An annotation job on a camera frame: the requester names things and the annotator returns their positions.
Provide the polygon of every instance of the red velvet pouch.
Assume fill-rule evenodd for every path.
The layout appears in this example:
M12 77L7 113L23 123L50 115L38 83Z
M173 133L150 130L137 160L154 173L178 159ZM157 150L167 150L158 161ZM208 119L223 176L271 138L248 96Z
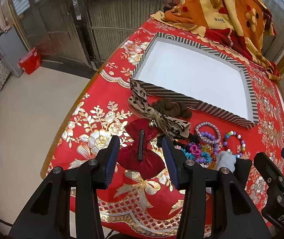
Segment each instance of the red velvet pouch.
M151 179L158 175L164 168L162 158L147 148L147 144L157 133L157 128L149 127L148 119L137 119L125 127L134 142L120 149L117 162L127 170L137 171L143 180ZM140 129L144 130L142 161L138 161L138 145Z

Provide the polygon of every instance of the brown hair scrunchie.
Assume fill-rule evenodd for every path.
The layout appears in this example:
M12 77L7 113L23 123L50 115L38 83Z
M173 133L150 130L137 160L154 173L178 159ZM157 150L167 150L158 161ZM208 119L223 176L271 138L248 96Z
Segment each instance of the brown hair scrunchie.
M185 118L190 119L192 112L182 102L172 103L170 99L159 99L152 103L152 108L158 112L172 117L172 118Z

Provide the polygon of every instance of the bow ribbon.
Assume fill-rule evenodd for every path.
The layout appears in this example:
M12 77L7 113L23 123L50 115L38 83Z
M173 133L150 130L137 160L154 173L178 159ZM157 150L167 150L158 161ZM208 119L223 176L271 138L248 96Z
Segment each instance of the bow ribbon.
M171 138L179 136L185 138L189 137L189 128L191 123L163 115L152 108L147 102L147 93L145 89L142 88L137 81L131 81L130 88L133 94L129 98L128 102L132 106L130 109L133 113L141 118L154 120L157 127Z
M140 141L139 132L144 130L144 139ZM143 180L151 179L158 175L164 168L162 158L152 150L148 149L148 143L157 133L157 128L149 127L149 120L137 119L125 127L134 142L127 147L120 149L117 162L126 170L137 171L141 174ZM139 143L142 143L142 158L138 160Z

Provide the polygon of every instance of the bell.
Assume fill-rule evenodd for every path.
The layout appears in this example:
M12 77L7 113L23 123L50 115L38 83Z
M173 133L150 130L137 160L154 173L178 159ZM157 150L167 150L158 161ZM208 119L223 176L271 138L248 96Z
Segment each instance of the bell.
M155 127L157 127L157 126L156 126L156 123L155 123L155 120L151 120L151 121L149 122L149 128L155 128Z

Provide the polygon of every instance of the black cable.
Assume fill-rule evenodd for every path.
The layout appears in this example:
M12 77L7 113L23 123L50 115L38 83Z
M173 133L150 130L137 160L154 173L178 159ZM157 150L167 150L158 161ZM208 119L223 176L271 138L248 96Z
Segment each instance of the black cable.
M10 223L8 223L8 222L2 220L2 219L0 219L0 223L5 224L5 225L7 225L7 226L9 226L9 227L13 226L13 224L10 224Z
M111 235L113 232L114 232L114 230L111 230L111 231L107 234L107 236L106 236L105 239L108 239L108 238L110 237L110 235Z

